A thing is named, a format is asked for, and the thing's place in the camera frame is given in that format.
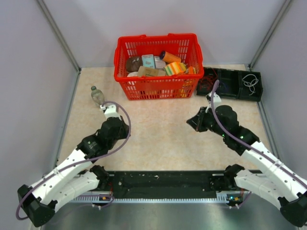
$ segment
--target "beige floor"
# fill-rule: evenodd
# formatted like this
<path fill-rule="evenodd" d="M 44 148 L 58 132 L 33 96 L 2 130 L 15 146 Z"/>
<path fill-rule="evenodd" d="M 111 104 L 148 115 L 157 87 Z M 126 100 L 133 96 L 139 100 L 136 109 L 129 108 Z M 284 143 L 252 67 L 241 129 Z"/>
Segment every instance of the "beige floor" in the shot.
<path fill-rule="evenodd" d="M 245 70 L 244 65 L 212 67 Z M 228 149 L 212 132 L 197 133 L 186 124 L 205 97 L 189 99 L 129 101 L 113 77 L 114 68 L 83 68 L 74 98 L 59 161 L 62 162 L 85 137 L 105 120 L 91 98 L 91 86 L 105 94 L 106 100 L 121 104 L 132 122 L 131 138 L 119 152 L 96 162 L 107 170 L 223 170 L 235 163 L 256 167 Z M 222 99 L 238 114 L 241 125 L 252 130 L 268 147 L 255 102 Z"/>

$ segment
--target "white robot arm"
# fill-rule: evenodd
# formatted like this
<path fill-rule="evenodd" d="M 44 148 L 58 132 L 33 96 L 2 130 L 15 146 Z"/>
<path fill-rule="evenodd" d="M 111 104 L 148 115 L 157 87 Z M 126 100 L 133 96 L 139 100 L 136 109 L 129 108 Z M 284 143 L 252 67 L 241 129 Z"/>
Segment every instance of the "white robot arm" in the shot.
<path fill-rule="evenodd" d="M 106 187 L 109 175 L 101 166 L 95 165 L 76 177 L 95 162 L 87 159 L 106 155 L 118 140 L 128 137 L 129 126 L 119 115 L 118 108 L 114 104 L 101 108 L 106 121 L 99 130 L 85 137 L 77 148 L 44 178 L 18 189 L 20 201 L 26 196 L 21 208 L 35 227 L 47 223 L 63 205 L 79 195 L 97 188 L 103 191 Z"/>
<path fill-rule="evenodd" d="M 209 106 L 201 107 L 187 123 L 198 132 L 210 130 L 222 136 L 230 149 L 257 165 L 266 176 L 259 177 L 235 164 L 224 172 L 227 182 L 257 194 L 276 206 L 293 225 L 302 227 L 307 221 L 307 181 L 276 158 L 254 133 L 240 126 L 236 112 L 221 105 L 214 91 L 207 99 Z"/>

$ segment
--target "clear plastic bottle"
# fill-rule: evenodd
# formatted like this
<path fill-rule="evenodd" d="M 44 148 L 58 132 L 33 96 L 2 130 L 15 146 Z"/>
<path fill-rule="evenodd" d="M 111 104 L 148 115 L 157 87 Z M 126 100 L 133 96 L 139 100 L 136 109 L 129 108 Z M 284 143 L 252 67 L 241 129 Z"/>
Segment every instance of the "clear plastic bottle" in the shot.
<path fill-rule="evenodd" d="M 92 86 L 91 90 L 92 90 L 91 96 L 93 101 L 98 107 L 100 107 L 100 105 L 102 105 L 103 102 L 105 102 L 104 94 L 101 92 L 101 90 L 97 89 L 96 86 Z"/>

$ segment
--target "light blue box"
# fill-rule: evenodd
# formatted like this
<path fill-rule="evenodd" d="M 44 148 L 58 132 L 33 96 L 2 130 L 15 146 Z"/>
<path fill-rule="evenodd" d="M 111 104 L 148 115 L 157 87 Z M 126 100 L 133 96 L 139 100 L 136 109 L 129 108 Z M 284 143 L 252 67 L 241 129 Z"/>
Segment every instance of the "light blue box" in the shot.
<path fill-rule="evenodd" d="M 154 66 L 154 58 L 153 57 L 154 57 L 153 54 L 142 55 L 143 66 L 154 69 L 155 66 Z"/>

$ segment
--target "red basket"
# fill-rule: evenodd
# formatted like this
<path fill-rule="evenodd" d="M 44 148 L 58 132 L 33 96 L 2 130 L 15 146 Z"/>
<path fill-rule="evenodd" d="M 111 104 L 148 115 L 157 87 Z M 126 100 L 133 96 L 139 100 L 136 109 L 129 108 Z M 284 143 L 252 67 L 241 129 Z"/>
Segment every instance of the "red basket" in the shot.
<path fill-rule="evenodd" d="M 153 54 L 165 50 L 193 66 L 196 74 L 163 77 L 127 77 L 126 60 L 132 56 Z M 120 37 L 114 55 L 114 79 L 120 83 L 129 100 L 189 98 L 204 75 L 201 47 L 195 34 L 168 34 L 166 36 Z"/>

